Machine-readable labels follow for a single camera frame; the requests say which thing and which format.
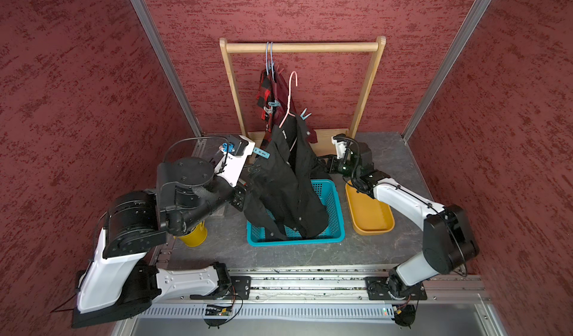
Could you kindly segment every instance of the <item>red textured wall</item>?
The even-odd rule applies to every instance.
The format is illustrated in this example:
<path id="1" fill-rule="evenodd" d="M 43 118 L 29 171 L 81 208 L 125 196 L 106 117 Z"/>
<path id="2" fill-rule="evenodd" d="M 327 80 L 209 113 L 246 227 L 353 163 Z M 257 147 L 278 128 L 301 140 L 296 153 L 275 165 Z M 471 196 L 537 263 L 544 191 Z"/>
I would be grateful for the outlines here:
<path id="1" fill-rule="evenodd" d="M 49 311 L 108 204 L 191 134 L 129 0 L 0 0 L 0 134 L 0 334 L 109 334 Z"/>
<path id="2" fill-rule="evenodd" d="M 512 335 L 573 334 L 573 0 L 493 0 L 410 144 Z"/>
<path id="3" fill-rule="evenodd" d="M 239 131 L 219 38 L 230 42 L 374 41 L 387 37 L 360 131 L 403 131 L 474 0 L 146 0 L 205 132 Z M 349 127 L 369 57 L 277 54 L 297 70 L 298 106 L 315 128 Z M 264 56 L 233 55 L 247 130 Z"/>

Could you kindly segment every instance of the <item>pink hanger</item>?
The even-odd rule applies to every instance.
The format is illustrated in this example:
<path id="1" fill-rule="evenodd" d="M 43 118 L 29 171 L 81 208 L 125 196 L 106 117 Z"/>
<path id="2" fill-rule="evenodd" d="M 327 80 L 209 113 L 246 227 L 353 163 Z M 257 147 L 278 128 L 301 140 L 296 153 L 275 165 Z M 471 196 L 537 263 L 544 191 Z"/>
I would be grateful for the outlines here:
<path id="1" fill-rule="evenodd" d="M 298 74 L 296 73 L 296 71 L 293 71 L 292 73 L 290 73 L 290 78 L 288 79 L 288 106 L 286 108 L 286 114 L 285 114 L 285 117 L 283 118 L 283 121 L 281 122 L 281 124 L 278 125 L 278 128 L 283 127 L 283 124 L 285 123 L 287 116 L 291 115 L 292 117 L 295 117 L 295 115 L 290 113 L 290 82 L 292 82 L 292 74 L 295 75 L 295 86 L 298 86 Z"/>

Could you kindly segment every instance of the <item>wooden rod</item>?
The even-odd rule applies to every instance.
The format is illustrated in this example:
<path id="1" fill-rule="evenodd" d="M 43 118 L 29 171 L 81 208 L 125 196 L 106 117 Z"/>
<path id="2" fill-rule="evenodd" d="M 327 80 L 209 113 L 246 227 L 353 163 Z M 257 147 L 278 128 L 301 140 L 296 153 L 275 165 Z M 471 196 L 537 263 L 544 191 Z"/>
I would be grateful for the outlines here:
<path id="1" fill-rule="evenodd" d="M 227 78 L 229 79 L 229 85 L 231 86 L 231 94 L 233 95 L 233 102 L 235 103 L 235 110 L 237 111 L 237 118 L 239 119 L 241 134 L 243 136 L 247 136 L 247 130 L 245 130 L 245 121 L 243 120 L 243 114 L 241 113 L 241 101 L 239 99 L 239 90 L 237 88 L 237 78 L 235 77 L 235 70 L 233 69 L 233 60 L 231 60 L 231 54 L 229 54 L 229 51 L 227 50 L 227 47 L 229 46 L 227 39 L 219 39 L 219 45 L 221 46 L 221 55 L 223 55 L 223 62 L 225 63 Z"/>
<path id="2" fill-rule="evenodd" d="M 273 43 L 273 53 L 368 53 L 379 43 Z M 264 53 L 266 43 L 227 43 L 227 53 Z"/>
<path id="3" fill-rule="evenodd" d="M 366 70 L 366 78 L 362 84 L 362 90 L 360 92 L 360 97 L 358 98 L 358 104 L 356 104 L 356 109 L 354 110 L 354 117 L 352 118 L 352 124 L 349 129 L 349 136 L 354 138 L 356 132 L 358 131 L 358 125 L 360 124 L 360 119 L 362 118 L 362 113 L 366 107 L 366 101 L 370 95 L 370 89 L 372 89 L 372 83 L 376 77 L 376 71 L 378 70 L 378 65 L 380 65 L 380 58 L 384 52 L 384 47 L 386 46 L 386 37 L 378 36 L 376 39 L 376 44 L 378 48 L 376 52 L 372 54 L 370 58 L 370 63 L 368 65 L 368 70 Z"/>

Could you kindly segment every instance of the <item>wooden base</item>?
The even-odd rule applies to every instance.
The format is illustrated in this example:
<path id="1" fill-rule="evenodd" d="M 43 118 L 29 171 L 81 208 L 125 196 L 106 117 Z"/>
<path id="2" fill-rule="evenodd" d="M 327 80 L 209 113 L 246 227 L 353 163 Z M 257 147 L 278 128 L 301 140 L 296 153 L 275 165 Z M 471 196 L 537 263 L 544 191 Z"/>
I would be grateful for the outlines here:
<path id="1" fill-rule="evenodd" d="M 340 133 L 348 134 L 348 129 L 323 129 L 315 131 L 318 142 L 311 144 L 311 147 L 317 156 L 336 154 L 336 149 L 332 144 L 331 137 Z M 263 137 L 265 137 L 264 132 L 249 132 L 249 138 L 254 141 L 257 147 L 261 146 Z"/>

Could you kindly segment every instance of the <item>blue clothespin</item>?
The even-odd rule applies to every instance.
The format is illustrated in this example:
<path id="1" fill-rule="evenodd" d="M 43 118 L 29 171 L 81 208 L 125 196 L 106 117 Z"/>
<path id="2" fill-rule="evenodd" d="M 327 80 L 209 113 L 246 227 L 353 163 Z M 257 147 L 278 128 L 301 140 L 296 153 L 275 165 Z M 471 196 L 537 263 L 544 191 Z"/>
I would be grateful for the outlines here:
<path id="1" fill-rule="evenodd" d="M 268 153 L 267 151 L 263 151 L 262 149 L 255 147 L 253 149 L 253 153 L 260 155 L 263 158 L 266 158 L 267 160 L 269 159 L 270 153 Z"/>
<path id="2" fill-rule="evenodd" d="M 300 114 L 300 117 L 304 120 L 306 120 L 310 115 L 312 115 L 312 112 L 309 113 L 308 115 L 304 115 L 306 113 L 306 109 L 304 109 L 303 113 Z"/>
<path id="3" fill-rule="evenodd" d="M 229 148 L 227 148 L 227 144 L 224 143 L 222 146 L 222 151 L 223 152 L 233 152 L 235 150 L 235 146 L 233 146 L 233 144 L 229 144 Z"/>

